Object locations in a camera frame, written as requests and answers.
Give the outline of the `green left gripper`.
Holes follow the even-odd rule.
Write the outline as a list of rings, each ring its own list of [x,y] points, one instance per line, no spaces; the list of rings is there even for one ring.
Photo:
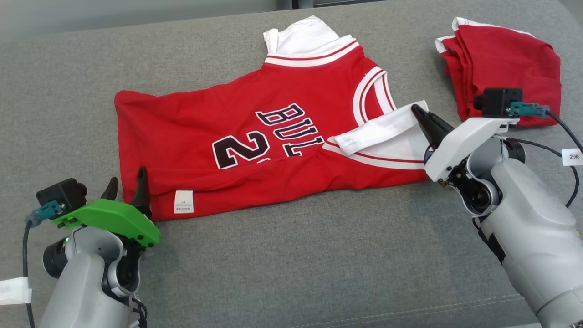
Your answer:
[[[160,231],[152,222],[148,171],[142,166],[137,173],[137,187],[130,204],[115,201],[119,180],[112,177],[100,199],[52,219],[58,227],[72,229],[81,225],[96,227],[129,240],[142,247],[159,243]]]

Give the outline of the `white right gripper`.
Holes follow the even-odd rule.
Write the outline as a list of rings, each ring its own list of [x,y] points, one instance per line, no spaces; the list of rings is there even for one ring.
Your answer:
[[[519,118],[469,118],[460,126],[452,127],[434,113],[420,105],[412,105],[411,112],[433,150],[424,169],[432,181],[446,180],[448,167],[457,166],[487,139],[496,133],[505,133],[508,127],[516,125]]]

